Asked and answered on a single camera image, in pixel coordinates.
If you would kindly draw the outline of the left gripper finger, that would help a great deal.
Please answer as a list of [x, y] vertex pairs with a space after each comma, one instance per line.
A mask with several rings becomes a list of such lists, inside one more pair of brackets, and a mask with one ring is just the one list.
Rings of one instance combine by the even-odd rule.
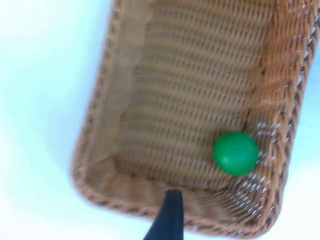
[[180, 190], [165, 192], [164, 200], [144, 240], [183, 240], [184, 201]]

